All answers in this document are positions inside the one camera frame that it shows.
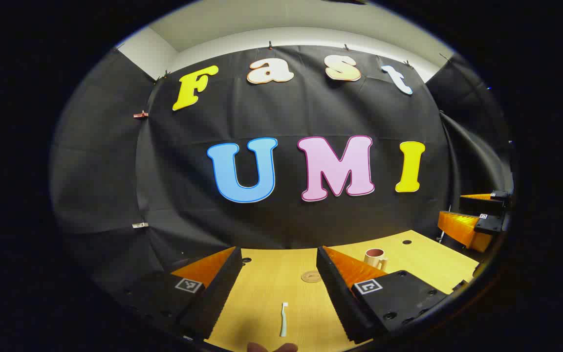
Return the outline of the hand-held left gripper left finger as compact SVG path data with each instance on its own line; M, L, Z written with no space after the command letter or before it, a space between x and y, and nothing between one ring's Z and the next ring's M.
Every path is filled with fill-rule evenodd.
M146 274L116 290L115 298L167 334L208 339L242 266L241 247L230 247L172 272Z

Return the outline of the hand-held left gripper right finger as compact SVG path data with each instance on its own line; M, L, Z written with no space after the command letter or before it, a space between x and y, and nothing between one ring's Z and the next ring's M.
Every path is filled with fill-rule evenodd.
M321 246L317 270L347 338L397 338L424 321L447 295L406 270L386 273Z

